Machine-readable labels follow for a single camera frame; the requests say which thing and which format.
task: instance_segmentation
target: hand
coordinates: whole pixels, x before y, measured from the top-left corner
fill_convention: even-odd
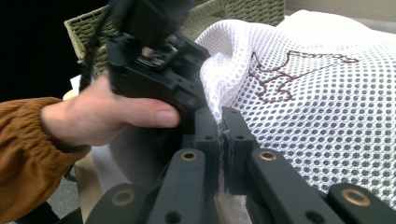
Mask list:
[[[104,72],[79,96],[41,111],[45,132],[63,146],[105,145],[130,125],[171,128],[179,114],[167,103],[154,99],[126,98],[114,94]]]

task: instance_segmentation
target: white fabric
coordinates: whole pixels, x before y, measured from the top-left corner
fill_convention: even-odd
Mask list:
[[[300,11],[278,27],[220,21],[196,40],[217,122],[241,111],[313,187],[349,182],[396,208],[396,36]]]

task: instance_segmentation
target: person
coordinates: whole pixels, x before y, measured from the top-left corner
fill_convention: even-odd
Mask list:
[[[177,110],[165,102],[112,93],[108,72],[70,100],[1,103],[0,223],[46,201],[90,146],[111,142],[130,125],[171,128],[178,123]]]

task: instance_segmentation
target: orange sleeve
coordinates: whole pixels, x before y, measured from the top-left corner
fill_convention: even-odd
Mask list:
[[[59,102],[37,98],[0,103],[0,223],[46,201],[67,169],[89,151],[63,153],[44,133],[41,108]]]

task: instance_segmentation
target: green basket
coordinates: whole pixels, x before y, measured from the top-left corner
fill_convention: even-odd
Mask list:
[[[105,7],[101,7],[64,22],[78,57],[78,63],[82,63],[84,59],[85,45],[91,38],[104,9]],[[179,31],[194,40],[203,30],[217,21],[236,19],[275,26],[280,24],[284,17],[284,0],[197,0],[195,8],[189,13]],[[111,34],[117,31],[111,25],[111,21],[107,21],[103,32]],[[103,37],[93,68],[93,78],[97,78],[102,73],[106,63],[106,38]]]

